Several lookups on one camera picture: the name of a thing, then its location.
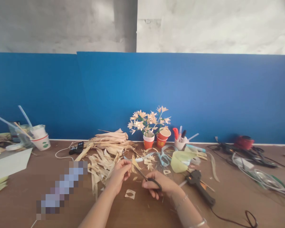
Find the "white baseboard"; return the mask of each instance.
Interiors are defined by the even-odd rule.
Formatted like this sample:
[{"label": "white baseboard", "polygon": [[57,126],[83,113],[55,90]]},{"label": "white baseboard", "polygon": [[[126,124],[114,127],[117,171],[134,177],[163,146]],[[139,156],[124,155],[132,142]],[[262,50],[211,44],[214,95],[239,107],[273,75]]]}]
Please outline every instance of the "white baseboard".
[{"label": "white baseboard", "polygon": [[[88,139],[50,139],[52,141],[89,141]],[[143,141],[133,141],[135,143],[142,143]],[[217,142],[191,142],[189,144],[207,144],[207,145],[214,145],[217,144]],[[269,144],[269,143],[254,143],[254,146],[285,146],[285,144]]]}]

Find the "hand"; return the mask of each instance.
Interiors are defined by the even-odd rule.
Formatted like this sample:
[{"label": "hand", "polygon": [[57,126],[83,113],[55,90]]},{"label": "hand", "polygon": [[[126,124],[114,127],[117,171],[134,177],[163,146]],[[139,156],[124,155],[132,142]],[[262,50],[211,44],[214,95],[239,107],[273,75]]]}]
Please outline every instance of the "hand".
[{"label": "hand", "polygon": [[[176,192],[177,190],[181,189],[174,181],[167,178],[164,174],[161,174],[158,171],[150,172],[146,175],[147,178],[151,177],[156,180],[162,187],[162,191],[167,193],[169,197]],[[153,189],[159,189],[158,185],[152,181],[142,181],[142,187],[149,189],[153,198],[159,199],[159,196],[162,196],[162,192],[155,192]]]},{"label": "hand", "polygon": [[123,182],[130,177],[129,170],[131,169],[131,166],[131,161],[125,159],[115,165],[106,187],[106,189],[112,190],[115,196],[120,192]]}]

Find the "paper cup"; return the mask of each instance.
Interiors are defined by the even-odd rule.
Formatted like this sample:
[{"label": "paper cup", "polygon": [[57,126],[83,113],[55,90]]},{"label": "paper cup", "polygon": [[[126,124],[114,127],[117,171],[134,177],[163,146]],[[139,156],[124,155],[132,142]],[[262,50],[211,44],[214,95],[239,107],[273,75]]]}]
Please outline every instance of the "paper cup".
[{"label": "paper cup", "polygon": [[42,124],[30,128],[30,131],[34,135],[35,139],[40,139],[47,135],[47,133],[45,132],[45,126]]},{"label": "paper cup", "polygon": [[179,142],[176,139],[174,139],[174,145],[178,150],[183,150],[186,143],[182,143],[182,142]]},{"label": "paper cup", "polygon": [[32,143],[38,148],[38,150],[43,151],[51,147],[50,140],[48,139],[48,134],[40,139],[32,140]]},{"label": "paper cup", "polygon": [[166,144],[166,139],[165,140],[161,140],[159,137],[158,137],[158,134],[157,134],[157,140],[156,140],[156,145],[159,149],[161,149],[165,144]]},{"label": "paper cup", "polygon": [[159,138],[161,140],[167,140],[170,135],[171,135],[171,131],[169,129],[168,130],[161,130],[157,134],[157,138]]},{"label": "paper cup", "polygon": [[155,135],[153,132],[148,132],[147,136],[143,136],[143,146],[145,149],[149,149],[153,146]]}]

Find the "silver bracelet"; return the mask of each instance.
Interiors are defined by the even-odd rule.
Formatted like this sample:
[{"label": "silver bracelet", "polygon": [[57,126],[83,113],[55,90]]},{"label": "silver bracelet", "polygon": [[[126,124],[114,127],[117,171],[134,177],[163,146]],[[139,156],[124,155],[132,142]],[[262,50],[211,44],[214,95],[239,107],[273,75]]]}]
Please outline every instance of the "silver bracelet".
[{"label": "silver bracelet", "polygon": [[203,221],[201,223],[199,223],[199,224],[197,224],[195,226],[191,226],[189,228],[198,228],[198,227],[201,227],[202,225],[204,225],[206,223],[207,223],[206,219],[203,218]]},{"label": "silver bracelet", "polygon": [[186,199],[188,198],[188,195],[186,194],[185,197],[181,200],[181,202],[177,205],[177,207],[175,208],[175,210],[177,211],[177,209],[180,207],[180,205],[182,204],[182,202],[184,202]]}]

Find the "gray concrete wall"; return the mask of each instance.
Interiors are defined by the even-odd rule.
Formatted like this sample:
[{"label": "gray concrete wall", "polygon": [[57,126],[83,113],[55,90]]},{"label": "gray concrete wall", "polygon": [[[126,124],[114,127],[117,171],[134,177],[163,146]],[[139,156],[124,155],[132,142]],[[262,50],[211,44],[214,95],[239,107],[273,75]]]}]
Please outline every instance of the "gray concrete wall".
[{"label": "gray concrete wall", "polygon": [[0,0],[0,52],[136,51],[135,0]]},{"label": "gray concrete wall", "polygon": [[285,0],[138,0],[137,52],[285,54]]}]

